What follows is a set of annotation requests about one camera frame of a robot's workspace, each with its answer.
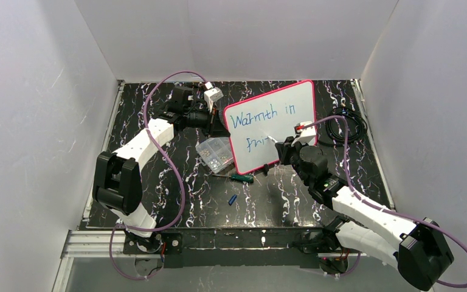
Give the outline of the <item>white blue marker pen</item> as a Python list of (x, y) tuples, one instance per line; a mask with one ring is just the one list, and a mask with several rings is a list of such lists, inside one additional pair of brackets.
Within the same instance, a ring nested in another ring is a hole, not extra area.
[(273, 137), (270, 136), (270, 135), (268, 135), (267, 138), (268, 138), (271, 142), (273, 142), (274, 144), (276, 144), (276, 143), (278, 142), (275, 138), (273, 138)]

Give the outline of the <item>pink framed whiteboard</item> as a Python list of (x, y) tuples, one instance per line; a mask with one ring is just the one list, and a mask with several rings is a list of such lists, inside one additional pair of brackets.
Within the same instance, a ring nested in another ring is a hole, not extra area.
[(234, 103), (223, 116), (237, 173), (250, 173), (278, 161), (270, 138), (283, 142), (299, 123), (316, 121), (314, 83), (303, 80)]

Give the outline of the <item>blue marker cap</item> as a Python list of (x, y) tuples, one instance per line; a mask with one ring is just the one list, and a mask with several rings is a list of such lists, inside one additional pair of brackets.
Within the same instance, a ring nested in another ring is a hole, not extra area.
[(233, 205), (233, 203), (235, 202), (235, 200), (237, 199), (237, 197), (238, 197), (237, 195), (233, 195), (233, 196), (230, 198), (230, 200), (228, 201), (228, 204), (229, 204), (230, 206)]

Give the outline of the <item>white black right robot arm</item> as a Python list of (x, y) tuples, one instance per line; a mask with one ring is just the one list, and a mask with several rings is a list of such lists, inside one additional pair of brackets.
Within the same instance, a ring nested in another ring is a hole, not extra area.
[(283, 165), (291, 165), (310, 196), (341, 217), (327, 226), (335, 247), (355, 249), (395, 268), (402, 278), (421, 291), (429, 291), (454, 261), (436, 222), (401, 218), (376, 203), (328, 170), (319, 147), (288, 137), (275, 145)]

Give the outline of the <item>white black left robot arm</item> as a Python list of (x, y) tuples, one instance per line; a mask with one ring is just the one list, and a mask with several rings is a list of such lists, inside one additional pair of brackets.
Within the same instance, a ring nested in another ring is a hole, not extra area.
[(140, 238), (159, 231), (156, 220), (142, 204), (141, 171), (162, 145), (186, 128), (202, 130), (207, 137), (229, 137), (221, 123), (215, 102), (222, 91), (207, 82), (203, 97), (193, 88), (175, 86), (171, 98), (153, 111), (144, 130), (115, 151), (103, 151), (97, 156), (92, 198), (116, 214), (126, 231)]

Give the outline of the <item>clear plastic screw box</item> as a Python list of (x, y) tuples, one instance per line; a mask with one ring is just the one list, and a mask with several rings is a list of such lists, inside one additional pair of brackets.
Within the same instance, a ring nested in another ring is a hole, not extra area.
[(196, 147), (203, 165), (208, 166), (214, 174), (228, 168), (234, 161), (230, 139), (228, 137), (211, 137)]

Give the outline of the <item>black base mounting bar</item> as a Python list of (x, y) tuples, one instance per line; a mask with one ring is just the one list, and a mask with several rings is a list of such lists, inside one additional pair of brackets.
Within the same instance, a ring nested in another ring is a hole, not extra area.
[(348, 268), (357, 250), (342, 248), (322, 228), (170, 228), (141, 240), (127, 235), (123, 253), (164, 256), (166, 268), (199, 266), (298, 266), (335, 272)]

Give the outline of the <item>green handled screwdriver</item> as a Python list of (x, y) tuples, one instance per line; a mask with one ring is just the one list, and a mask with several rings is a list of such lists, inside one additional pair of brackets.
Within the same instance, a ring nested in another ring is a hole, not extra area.
[(222, 174), (213, 174), (216, 177), (222, 178), (229, 178), (231, 181), (241, 182), (241, 183), (248, 183), (252, 184), (254, 182), (254, 177), (252, 175), (239, 175), (239, 174), (232, 174), (232, 175), (222, 175)]

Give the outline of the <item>aluminium rail right edge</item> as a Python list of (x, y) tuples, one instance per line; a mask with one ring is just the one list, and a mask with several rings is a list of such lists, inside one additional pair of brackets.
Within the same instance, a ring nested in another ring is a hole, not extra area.
[(356, 103), (358, 104), (359, 110), (361, 112), (362, 119), (367, 123), (368, 140), (369, 140), (369, 143), (371, 145), (372, 152), (374, 154), (375, 161), (376, 161), (376, 164), (377, 164), (378, 169), (379, 169), (379, 173), (381, 175), (381, 179), (382, 179), (382, 182), (383, 182), (383, 185), (384, 185), (385, 194), (387, 196), (387, 200), (389, 202), (390, 209), (391, 210), (396, 210), (395, 202), (394, 202), (394, 200), (392, 198), (392, 194), (391, 194), (391, 191), (389, 189), (389, 185), (387, 183), (386, 177), (384, 175), (383, 167), (382, 167), (382, 164), (381, 164), (381, 161), (379, 159), (378, 152), (377, 152), (377, 149), (376, 149), (376, 144), (375, 144), (375, 140), (374, 140), (374, 137), (373, 137), (373, 132), (372, 132), (372, 129), (371, 129), (371, 126), (370, 126), (369, 116), (368, 116), (368, 113), (367, 113), (367, 110), (366, 110), (366, 107), (365, 107), (365, 98), (364, 98), (364, 93), (363, 93), (362, 88), (361, 88), (361, 80), (357, 79), (357, 78), (354, 78), (354, 79), (350, 80), (350, 83), (351, 83), (351, 86), (352, 86), (352, 88), (354, 90)]

